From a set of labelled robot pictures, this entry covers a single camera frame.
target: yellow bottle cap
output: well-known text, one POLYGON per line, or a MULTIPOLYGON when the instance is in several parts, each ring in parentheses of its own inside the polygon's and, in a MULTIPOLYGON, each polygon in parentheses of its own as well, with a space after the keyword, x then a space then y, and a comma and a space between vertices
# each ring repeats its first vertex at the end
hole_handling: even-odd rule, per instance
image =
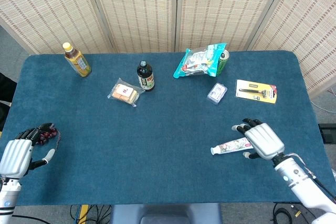
POLYGON ((63 48, 66 52, 70 52, 72 50, 72 45, 69 42, 65 42, 63 48))

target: gray chair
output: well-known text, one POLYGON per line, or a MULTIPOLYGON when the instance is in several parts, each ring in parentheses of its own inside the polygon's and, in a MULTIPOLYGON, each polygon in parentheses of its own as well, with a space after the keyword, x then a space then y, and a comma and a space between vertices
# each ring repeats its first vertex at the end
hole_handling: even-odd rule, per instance
POLYGON ((115 205, 110 224, 222 224, 220 204, 115 205))

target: robotic arm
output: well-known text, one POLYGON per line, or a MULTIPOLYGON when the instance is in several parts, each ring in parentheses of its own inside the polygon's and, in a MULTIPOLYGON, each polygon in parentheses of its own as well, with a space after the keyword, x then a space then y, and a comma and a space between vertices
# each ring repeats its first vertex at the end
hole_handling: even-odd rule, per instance
POLYGON ((14 212, 17 197, 21 190, 19 180, 27 175, 29 170, 46 165, 52 159, 55 149, 39 161, 32 162, 32 153, 36 144, 46 143, 48 138, 57 135, 52 123, 45 123, 37 128, 26 130, 7 143, 0 161, 0 224, 9 223, 14 212))
POLYGON ((256 153, 250 154, 244 152, 246 158, 254 159, 262 157, 266 160, 272 160, 275 171, 283 178, 289 188, 299 198, 304 206, 308 208, 319 208, 326 213, 312 224, 331 224, 336 223, 336 204, 332 202, 314 183, 314 179, 319 185, 322 185, 304 164, 306 172, 295 162, 292 156, 297 154, 285 155, 285 145, 275 132, 266 123, 259 120, 244 119, 243 122, 249 124, 234 125, 233 130, 241 132, 250 141, 256 150, 256 153))

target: teal snack package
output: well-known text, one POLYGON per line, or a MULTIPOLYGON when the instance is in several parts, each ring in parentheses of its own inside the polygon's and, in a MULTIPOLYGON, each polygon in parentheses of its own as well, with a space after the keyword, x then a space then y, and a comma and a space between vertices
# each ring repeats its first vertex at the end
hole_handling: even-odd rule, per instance
POLYGON ((226 43, 219 43, 193 50, 187 48, 173 77, 179 78, 197 74, 208 74, 215 77, 218 61, 225 46, 226 43))

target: black bottle cap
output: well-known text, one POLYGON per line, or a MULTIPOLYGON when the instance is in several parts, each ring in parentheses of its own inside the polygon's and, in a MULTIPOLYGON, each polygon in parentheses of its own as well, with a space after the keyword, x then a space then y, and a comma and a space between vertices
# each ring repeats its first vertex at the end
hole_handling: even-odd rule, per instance
POLYGON ((147 62, 145 60, 140 61, 140 67, 145 68, 147 66, 147 62))

